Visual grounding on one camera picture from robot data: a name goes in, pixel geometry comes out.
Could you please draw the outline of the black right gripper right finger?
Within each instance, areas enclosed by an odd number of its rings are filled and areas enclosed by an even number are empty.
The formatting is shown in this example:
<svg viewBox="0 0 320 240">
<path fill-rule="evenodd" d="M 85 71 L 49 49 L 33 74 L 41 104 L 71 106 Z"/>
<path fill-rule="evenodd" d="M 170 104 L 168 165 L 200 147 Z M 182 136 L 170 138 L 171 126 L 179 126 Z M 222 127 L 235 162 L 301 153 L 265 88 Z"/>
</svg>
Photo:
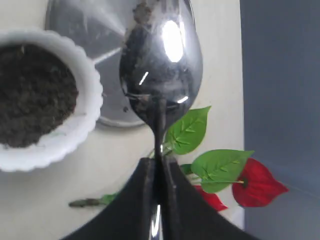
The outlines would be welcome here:
<svg viewBox="0 0 320 240">
<path fill-rule="evenodd" d="M 165 240 L 256 239 L 213 209 L 172 157 L 162 157 L 162 229 Z"/>
</svg>

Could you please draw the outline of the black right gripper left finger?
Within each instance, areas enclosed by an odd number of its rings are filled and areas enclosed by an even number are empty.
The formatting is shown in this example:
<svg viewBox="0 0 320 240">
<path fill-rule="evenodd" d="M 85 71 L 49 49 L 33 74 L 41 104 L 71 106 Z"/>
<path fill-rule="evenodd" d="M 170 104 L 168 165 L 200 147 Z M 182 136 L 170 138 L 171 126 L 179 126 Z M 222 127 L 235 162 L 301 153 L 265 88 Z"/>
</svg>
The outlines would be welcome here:
<svg viewBox="0 0 320 240">
<path fill-rule="evenodd" d="M 65 240 L 148 240 L 156 162 L 140 159 L 115 199 L 94 219 Z"/>
</svg>

